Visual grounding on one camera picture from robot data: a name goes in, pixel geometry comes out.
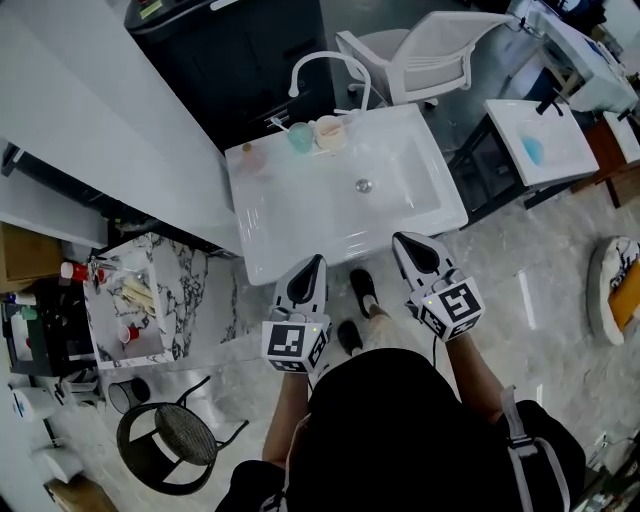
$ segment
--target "shoe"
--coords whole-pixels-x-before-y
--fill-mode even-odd
[[[376,302],[378,302],[376,287],[373,284],[371,274],[369,274],[369,272],[367,272],[363,268],[357,268],[353,270],[351,274],[349,274],[349,280],[351,281],[351,288],[353,288],[353,293],[356,294],[356,299],[358,299],[358,306],[360,306],[360,311],[365,318],[370,318],[369,312],[365,309],[362,299],[365,297],[365,295],[372,295],[373,297],[375,297]]]
[[[356,348],[362,348],[362,338],[356,324],[351,320],[345,320],[338,327],[338,341],[344,351],[351,355]]]

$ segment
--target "cabinet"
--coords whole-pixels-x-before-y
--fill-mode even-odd
[[[300,96],[290,98],[291,70],[326,50],[318,0],[163,0],[141,19],[134,0],[125,27],[216,146],[225,149],[285,124],[330,114],[335,107],[328,62],[304,66]]]

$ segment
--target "white sink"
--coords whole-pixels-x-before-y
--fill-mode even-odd
[[[540,103],[524,100],[487,100],[485,108],[527,186],[561,181],[598,170],[587,139],[571,109],[551,105],[542,114]]]
[[[640,144],[633,133],[631,125],[629,125],[629,120],[618,121],[619,114],[614,114],[613,112],[604,112],[602,115],[609,124],[613,136],[618,141],[626,162],[631,163],[640,160]]]
[[[313,254],[334,265],[390,247],[396,231],[434,235],[467,223],[416,105],[349,117],[347,137],[333,152],[296,153],[284,133],[251,141],[250,152],[227,150],[251,284],[276,281]],[[356,189],[361,179],[368,193]]]

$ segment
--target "marble counter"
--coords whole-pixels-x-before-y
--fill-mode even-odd
[[[211,257],[167,238],[147,234],[103,255],[121,261],[96,293],[85,284],[85,300],[100,369],[168,363],[197,358],[207,350],[259,328],[270,303],[269,288],[250,287],[238,262]],[[155,318],[126,300],[126,276],[153,295]],[[121,325],[140,338],[123,345]]]

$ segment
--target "black stool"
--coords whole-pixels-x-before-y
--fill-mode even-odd
[[[249,422],[245,420],[226,441],[218,441],[209,427],[193,412],[186,408],[187,396],[203,386],[211,377],[186,391],[174,403],[143,404],[129,410],[118,425],[118,451],[129,470],[154,491],[173,496],[184,496],[201,489],[207,483],[218,452],[231,444],[240,431]],[[155,429],[151,432],[130,440],[131,426],[135,420],[147,411],[155,410]],[[159,434],[165,445],[178,457],[173,462],[158,447],[153,439]],[[167,477],[183,462],[194,466],[204,466],[200,477],[187,484],[172,484],[165,482]]]

